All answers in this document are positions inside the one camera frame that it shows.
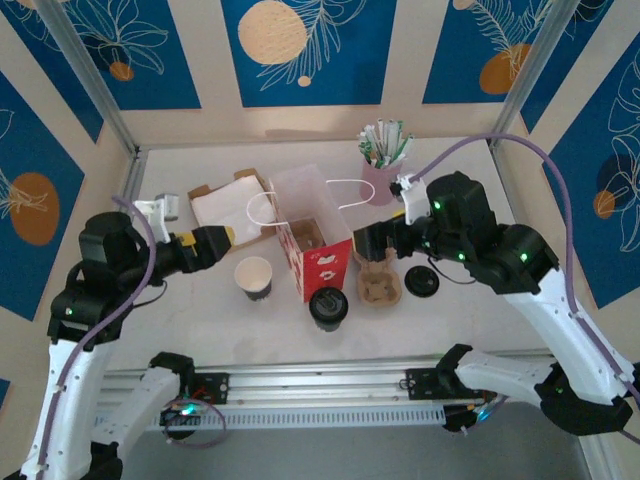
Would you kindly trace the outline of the red paper takeout bag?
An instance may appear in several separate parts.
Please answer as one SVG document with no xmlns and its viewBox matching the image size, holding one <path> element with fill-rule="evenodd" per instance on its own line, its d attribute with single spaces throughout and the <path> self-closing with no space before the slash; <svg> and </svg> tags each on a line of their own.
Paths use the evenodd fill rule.
<svg viewBox="0 0 640 480">
<path fill-rule="evenodd" d="M 368 203 L 361 199 L 356 203 L 337 204 L 330 183 L 315 164 L 281 171 L 269 178 L 266 191 L 253 196 L 254 199 L 267 197 L 275 220 L 259 221 L 253 216 L 252 204 L 246 206 L 252 223 L 275 229 L 303 302 L 308 302 L 320 288 L 343 288 L 352 251 L 352 233 L 341 211 Z M 309 218 L 316 220 L 326 245 L 301 252 L 290 224 Z"/>
</svg>

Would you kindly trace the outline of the brown pulp cup carrier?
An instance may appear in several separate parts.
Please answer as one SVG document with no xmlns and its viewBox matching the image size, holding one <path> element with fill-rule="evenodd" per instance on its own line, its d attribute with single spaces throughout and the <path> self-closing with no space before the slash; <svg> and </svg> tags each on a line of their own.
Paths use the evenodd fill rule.
<svg viewBox="0 0 640 480">
<path fill-rule="evenodd" d="M 354 253 L 359 264 L 357 274 L 357 290 L 360 300 L 373 308 L 385 308 L 396 305 L 402 296 L 402 286 L 399 275 L 393 268 L 396 252 L 387 248 L 382 261 L 366 260 Z"/>
<path fill-rule="evenodd" d="M 290 224 L 292 235 L 301 252 L 307 252 L 326 245 L 315 219 L 301 219 Z"/>
</svg>

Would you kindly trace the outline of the coffee cup with black lid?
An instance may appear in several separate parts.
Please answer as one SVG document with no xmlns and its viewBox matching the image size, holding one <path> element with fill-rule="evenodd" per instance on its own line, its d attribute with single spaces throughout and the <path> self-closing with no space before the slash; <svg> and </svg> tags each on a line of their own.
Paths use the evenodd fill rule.
<svg viewBox="0 0 640 480">
<path fill-rule="evenodd" d="M 309 311 L 316 326 L 327 333 L 336 331 L 348 314 L 349 303 L 335 287 L 323 287 L 312 295 Z"/>
</svg>

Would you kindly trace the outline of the pink straw holder cup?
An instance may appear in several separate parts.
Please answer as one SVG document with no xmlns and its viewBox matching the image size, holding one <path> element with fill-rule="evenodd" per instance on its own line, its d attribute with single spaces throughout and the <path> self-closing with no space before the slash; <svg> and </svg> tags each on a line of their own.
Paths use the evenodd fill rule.
<svg viewBox="0 0 640 480">
<path fill-rule="evenodd" d="M 377 169 L 366 160 L 362 160 L 362 183 L 359 190 L 361 199 L 367 200 L 372 206 L 388 205 L 393 200 L 390 184 L 401 173 L 401 169 L 401 164 Z"/>
</svg>

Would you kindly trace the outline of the open white paper cup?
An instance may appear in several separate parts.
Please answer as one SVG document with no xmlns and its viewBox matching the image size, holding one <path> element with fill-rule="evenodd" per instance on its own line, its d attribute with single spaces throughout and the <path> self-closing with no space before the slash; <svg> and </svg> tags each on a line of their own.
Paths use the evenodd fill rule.
<svg viewBox="0 0 640 480">
<path fill-rule="evenodd" d="M 266 299 L 272 290 L 272 267 L 258 256 L 241 260 L 235 268 L 234 280 L 251 301 Z"/>
</svg>

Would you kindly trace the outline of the loose black cup lid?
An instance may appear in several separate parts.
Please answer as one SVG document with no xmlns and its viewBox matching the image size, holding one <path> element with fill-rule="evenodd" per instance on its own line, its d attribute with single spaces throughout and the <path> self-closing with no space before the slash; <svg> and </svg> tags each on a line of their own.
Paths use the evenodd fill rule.
<svg viewBox="0 0 640 480">
<path fill-rule="evenodd" d="M 430 298 L 437 293 L 440 280 L 433 269 L 418 265 L 411 267 L 406 272 L 404 284 L 411 295 L 418 298 Z"/>
</svg>

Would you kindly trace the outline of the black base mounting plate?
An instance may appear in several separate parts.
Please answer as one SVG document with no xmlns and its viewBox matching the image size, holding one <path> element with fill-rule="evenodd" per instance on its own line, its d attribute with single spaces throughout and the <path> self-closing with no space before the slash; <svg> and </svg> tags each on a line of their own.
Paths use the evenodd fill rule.
<svg viewBox="0 0 640 480">
<path fill-rule="evenodd" d="M 192 397 L 211 405 L 225 405 L 229 395 L 228 373 L 196 373 Z"/>
<path fill-rule="evenodd" d="M 480 400 L 487 402 L 496 394 L 464 386 L 453 372 L 437 368 L 413 368 L 398 382 L 410 400 Z"/>
</svg>

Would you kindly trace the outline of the circuit board with green light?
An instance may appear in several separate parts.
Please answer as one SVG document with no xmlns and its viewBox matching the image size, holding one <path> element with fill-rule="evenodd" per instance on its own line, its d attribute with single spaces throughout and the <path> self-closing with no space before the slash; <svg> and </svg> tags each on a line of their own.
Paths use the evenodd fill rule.
<svg viewBox="0 0 640 480">
<path fill-rule="evenodd" d="M 184 441 L 195 433 L 194 430 L 176 430 L 176 427 L 187 425 L 196 417 L 196 412 L 196 405 L 191 402 L 173 402 L 162 410 L 159 425 L 169 443 Z"/>
<path fill-rule="evenodd" d="M 444 407 L 445 424 L 443 428 L 451 433 L 468 436 L 482 422 L 486 421 L 504 404 L 505 399 L 498 397 L 483 404 L 449 405 Z"/>
</svg>

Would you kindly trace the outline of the aluminium table side rail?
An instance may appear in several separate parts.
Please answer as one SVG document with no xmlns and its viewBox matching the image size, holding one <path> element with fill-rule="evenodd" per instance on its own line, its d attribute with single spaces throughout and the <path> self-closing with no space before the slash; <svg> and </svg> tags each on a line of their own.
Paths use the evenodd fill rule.
<svg viewBox="0 0 640 480">
<path fill-rule="evenodd" d="M 129 216 L 130 219 L 135 214 L 133 201 L 140 190 L 140 182 L 144 174 L 145 162 L 146 156 L 140 152 L 138 152 L 136 159 L 130 160 L 122 192 L 120 196 L 114 200 L 114 202 L 119 205 L 119 210 L 112 212 L 124 213 Z M 119 339 L 122 323 L 131 313 L 134 301 L 148 284 L 148 277 L 150 276 L 148 270 L 152 267 L 149 261 L 153 256 L 153 242 L 150 240 L 145 241 L 150 247 L 149 260 L 146 272 L 139 286 L 120 308 L 86 333 L 80 342 L 78 342 L 76 349 L 73 351 L 73 355 L 70 357 L 71 359 L 77 358 L 82 353 L 92 352 L 98 346 L 113 346 L 115 341 Z"/>
</svg>

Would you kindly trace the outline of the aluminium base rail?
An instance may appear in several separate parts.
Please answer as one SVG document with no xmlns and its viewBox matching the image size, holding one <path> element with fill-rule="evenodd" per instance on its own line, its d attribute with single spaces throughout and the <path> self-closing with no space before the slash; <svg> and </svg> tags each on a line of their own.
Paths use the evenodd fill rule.
<svg viewBox="0 0 640 480">
<path fill-rule="evenodd" d="M 99 399 L 111 347 L 102 345 L 92 352 L 71 359 L 61 352 L 57 343 L 50 350 L 50 378 L 43 410 L 55 415 L 75 418 L 92 412 Z M 486 390 L 497 397 L 509 397 L 540 409 L 561 406 L 571 409 L 588 396 L 579 392 L 568 370 L 559 363 L 524 362 L 487 355 L 468 345 L 455 345 L 434 367 L 453 372 L 461 383 L 474 390 Z M 141 394 L 138 405 L 160 409 L 169 403 L 192 397 L 196 374 L 192 358 L 161 352 L 150 362 L 139 379 L 135 392 Z M 233 381 L 234 387 L 280 389 L 290 400 L 342 397 L 346 391 L 355 391 L 362 397 L 368 387 L 375 385 L 370 373 L 345 372 L 287 372 L 262 381 Z M 462 402 L 470 400 L 429 400 Z"/>
</svg>

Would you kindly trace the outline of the aluminium frame post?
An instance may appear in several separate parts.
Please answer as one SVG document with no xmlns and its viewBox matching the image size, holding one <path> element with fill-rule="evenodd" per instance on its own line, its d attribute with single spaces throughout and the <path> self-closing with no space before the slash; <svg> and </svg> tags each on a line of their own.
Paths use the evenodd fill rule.
<svg viewBox="0 0 640 480">
<path fill-rule="evenodd" d="M 99 114 L 109 125 L 123 150 L 131 159 L 136 159 L 138 145 L 120 114 L 113 95 L 63 7 L 57 0 L 33 0 L 33 3 Z"/>
<path fill-rule="evenodd" d="M 507 134 L 536 85 L 550 56 L 569 24 L 580 0 L 553 0 L 530 51 L 518 73 L 504 107 L 494 124 L 494 134 Z"/>
</svg>

